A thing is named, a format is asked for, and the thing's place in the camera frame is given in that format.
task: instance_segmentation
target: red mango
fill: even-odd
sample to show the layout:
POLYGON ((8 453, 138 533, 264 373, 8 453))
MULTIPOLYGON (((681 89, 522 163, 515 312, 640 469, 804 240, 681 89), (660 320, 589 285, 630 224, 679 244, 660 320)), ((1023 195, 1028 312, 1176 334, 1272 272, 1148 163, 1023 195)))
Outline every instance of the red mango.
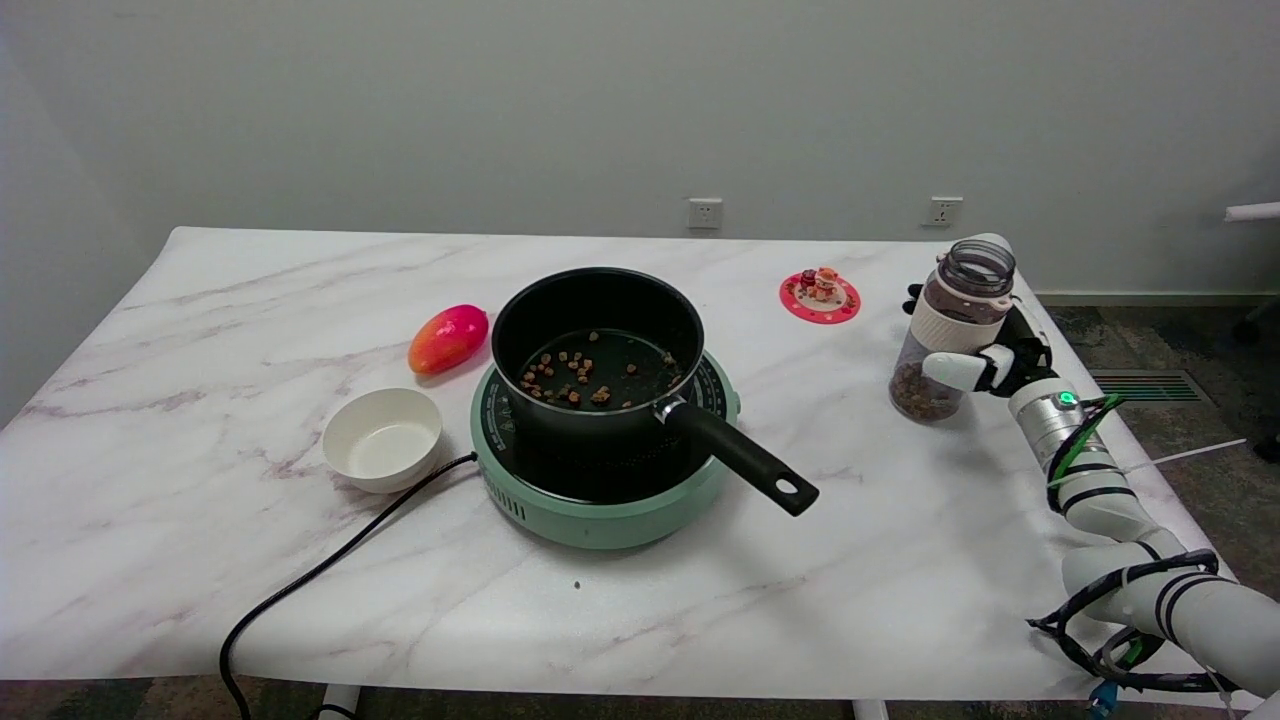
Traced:
POLYGON ((489 316, 475 305, 442 310, 408 345, 408 369, 424 375, 443 373, 475 355, 489 334, 489 316))

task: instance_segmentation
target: wall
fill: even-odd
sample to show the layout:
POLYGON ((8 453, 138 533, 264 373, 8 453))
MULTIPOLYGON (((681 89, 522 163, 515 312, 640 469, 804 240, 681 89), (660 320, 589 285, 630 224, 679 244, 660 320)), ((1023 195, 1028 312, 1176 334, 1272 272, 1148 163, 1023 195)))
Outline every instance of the wall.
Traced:
POLYGON ((147 263, 0 44, 0 427, 147 263))
POLYGON ((1011 238, 1051 291, 1280 286, 1253 0, 8 0, 150 250, 175 224, 1011 238), (933 193, 961 222, 919 227, 933 193))

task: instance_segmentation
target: pan handle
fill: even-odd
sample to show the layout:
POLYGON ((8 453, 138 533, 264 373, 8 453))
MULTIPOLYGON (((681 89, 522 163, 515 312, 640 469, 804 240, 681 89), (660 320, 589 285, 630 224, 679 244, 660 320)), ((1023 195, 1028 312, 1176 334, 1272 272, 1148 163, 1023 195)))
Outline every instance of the pan handle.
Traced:
POLYGON ((710 450, 712 455, 792 516, 818 500, 818 488, 714 413, 673 398, 663 404, 657 415, 672 430, 710 450))

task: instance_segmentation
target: saucepan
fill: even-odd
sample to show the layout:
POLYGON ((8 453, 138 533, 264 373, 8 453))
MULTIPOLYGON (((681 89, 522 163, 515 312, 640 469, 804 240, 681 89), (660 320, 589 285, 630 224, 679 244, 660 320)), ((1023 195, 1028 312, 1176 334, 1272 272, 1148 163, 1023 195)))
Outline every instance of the saucepan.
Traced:
POLYGON ((690 441, 800 515, 818 488, 687 402, 703 337, 694 305, 671 284, 622 268, 579 268, 517 293, 498 314, 492 343, 521 438, 614 460, 690 441))

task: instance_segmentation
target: marble table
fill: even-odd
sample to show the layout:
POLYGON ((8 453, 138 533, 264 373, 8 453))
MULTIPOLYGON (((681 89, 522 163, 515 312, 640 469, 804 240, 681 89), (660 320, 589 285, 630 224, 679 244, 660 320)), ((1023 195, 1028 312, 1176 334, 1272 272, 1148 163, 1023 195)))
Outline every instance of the marble table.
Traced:
MULTIPOLYGON (((970 398, 922 427, 887 398, 905 287, 946 245, 178 228, 0 434, 0 676, 214 673, 244 611, 388 502, 326 470, 326 418, 355 393, 415 384, 406 347, 438 310, 497 313, 541 275, 609 264, 694 300, 741 425, 822 488, 818 503, 794 519, 732 482, 675 536, 599 553, 513 527, 467 466, 253 624, 239 671, 477 691, 1083 698, 1096 683, 1023 619, 1065 598, 1064 551, 1108 541, 1046 507, 1004 401, 970 398), (778 304, 782 279, 817 265, 856 286, 854 320, 809 324, 778 304)), ((1097 392, 1051 332, 1059 372, 1097 392)), ((451 456, 471 447, 484 355, 421 383, 451 456)), ((1102 434, 1123 465, 1147 460, 1119 419, 1102 434)), ((1208 546, 1158 470, 1130 479, 1157 521, 1208 546)), ((1076 632, 1100 643, 1111 628, 1076 632)), ((1151 667, 1193 664, 1166 647, 1151 667)))

